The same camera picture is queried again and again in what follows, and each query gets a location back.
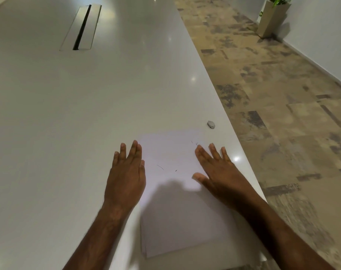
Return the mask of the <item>person's left hand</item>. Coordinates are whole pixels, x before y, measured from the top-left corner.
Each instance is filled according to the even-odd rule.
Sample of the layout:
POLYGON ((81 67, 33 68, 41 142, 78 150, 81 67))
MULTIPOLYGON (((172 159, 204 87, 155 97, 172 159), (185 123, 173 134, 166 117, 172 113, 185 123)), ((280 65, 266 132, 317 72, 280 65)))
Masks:
POLYGON ((126 144, 121 143, 119 161, 113 169, 111 166, 103 203, 128 208, 135 207, 139 202, 146 187, 146 180, 139 178, 139 166, 142 160, 141 145, 138 143, 138 161, 134 165, 127 164, 127 157, 126 144))

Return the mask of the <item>person's right hand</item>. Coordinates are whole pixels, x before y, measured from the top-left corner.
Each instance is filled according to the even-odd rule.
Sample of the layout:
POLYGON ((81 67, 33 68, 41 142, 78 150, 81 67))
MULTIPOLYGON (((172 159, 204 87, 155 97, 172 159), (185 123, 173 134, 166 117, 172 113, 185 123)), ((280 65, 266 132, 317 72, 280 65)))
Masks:
POLYGON ((231 162, 225 147, 221 150, 223 160, 218 162, 214 161, 211 153, 208 153, 201 145, 197 145, 195 156, 205 176, 210 179, 210 185, 202 186, 224 205, 243 216, 260 214, 266 210, 267 203, 231 162))

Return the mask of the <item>person's right forearm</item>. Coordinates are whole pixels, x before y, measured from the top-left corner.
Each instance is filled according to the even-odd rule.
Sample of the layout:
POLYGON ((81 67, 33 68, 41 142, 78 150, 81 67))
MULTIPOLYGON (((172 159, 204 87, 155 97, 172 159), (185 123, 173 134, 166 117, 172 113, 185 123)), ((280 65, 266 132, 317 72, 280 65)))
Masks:
POLYGON ((249 223, 281 270, 335 270, 264 200, 238 205, 236 211, 249 223))

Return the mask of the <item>person's left forearm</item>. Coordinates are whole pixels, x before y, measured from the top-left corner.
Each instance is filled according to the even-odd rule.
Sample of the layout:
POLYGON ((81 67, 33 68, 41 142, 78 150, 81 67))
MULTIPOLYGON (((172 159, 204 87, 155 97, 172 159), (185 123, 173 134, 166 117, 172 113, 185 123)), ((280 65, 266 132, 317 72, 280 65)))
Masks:
POLYGON ((134 206, 104 203, 62 270, 103 270, 123 224, 134 206))

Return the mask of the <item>stack of white paper sheets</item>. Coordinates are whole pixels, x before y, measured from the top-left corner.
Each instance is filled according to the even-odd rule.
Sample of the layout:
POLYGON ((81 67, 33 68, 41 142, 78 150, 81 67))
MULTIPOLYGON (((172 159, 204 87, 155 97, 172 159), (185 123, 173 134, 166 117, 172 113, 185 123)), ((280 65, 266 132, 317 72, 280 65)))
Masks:
POLYGON ((144 135, 146 188, 140 199, 141 245, 146 258, 232 238, 237 226, 230 209, 195 181, 205 174, 195 156, 205 147, 197 130, 144 135))

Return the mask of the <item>beige square planter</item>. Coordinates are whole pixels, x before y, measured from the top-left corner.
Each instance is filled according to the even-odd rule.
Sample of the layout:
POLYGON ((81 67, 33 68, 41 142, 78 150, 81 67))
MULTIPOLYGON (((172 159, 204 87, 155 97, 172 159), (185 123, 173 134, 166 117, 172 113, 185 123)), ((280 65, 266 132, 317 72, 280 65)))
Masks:
POLYGON ((273 7, 273 3, 267 0, 258 24, 257 35, 262 39, 272 37, 274 31, 284 21, 290 6, 291 4, 283 4, 273 7))

